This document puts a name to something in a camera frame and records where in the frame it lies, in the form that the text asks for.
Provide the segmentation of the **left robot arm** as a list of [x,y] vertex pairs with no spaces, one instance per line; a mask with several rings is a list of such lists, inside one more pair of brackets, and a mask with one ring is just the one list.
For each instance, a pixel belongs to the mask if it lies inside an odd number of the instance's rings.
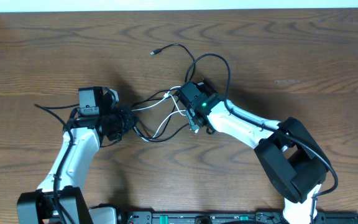
[[78,90],[68,121],[63,121],[63,142],[46,178],[33,192],[17,201],[19,223],[127,223],[115,205],[89,208],[82,190],[93,157],[107,138],[112,145],[136,124],[128,107],[118,106],[117,91],[94,86]]

